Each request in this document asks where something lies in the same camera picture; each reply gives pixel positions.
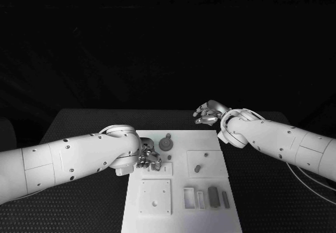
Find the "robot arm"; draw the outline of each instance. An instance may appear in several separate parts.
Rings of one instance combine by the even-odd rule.
[[[106,134],[92,133],[0,152],[0,204],[106,167],[121,176],[132,172],[137,162],[141,167],[150,161],[160,170],[160,155],[151,154],[152,146],[147,146],[151,142],[151,139],[138,137],[131,126],[115,125]]]
[[[229,109],[210,100],[194,122],[212,125],[220,119],[219,139],[235,147],[251,146],[275,159],[292,164],[336,181],[336,140],[289,125],[265,120],[248,109]]]

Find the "dark table surface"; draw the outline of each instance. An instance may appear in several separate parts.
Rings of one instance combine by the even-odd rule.
[[[193,110],[63,109],[40,144],[96,133],[115,124],[131,125],[135,130],[219,132],[219,123],[212,127],[196,125],[191,114]],[[259,111],[258,114],[288,124],[279,112]],[[238,149],[220,140],[219,144],[242,232],[336,232],[336,206],[304,187],[287,164],[249,145]],[[292,169],[313,190],[334,201],[333,191],[310,181],[295,167]],[[109,168],[4,203],[0,206],[0,233],[118,233],[127,183],[128,175],[116,177]]]

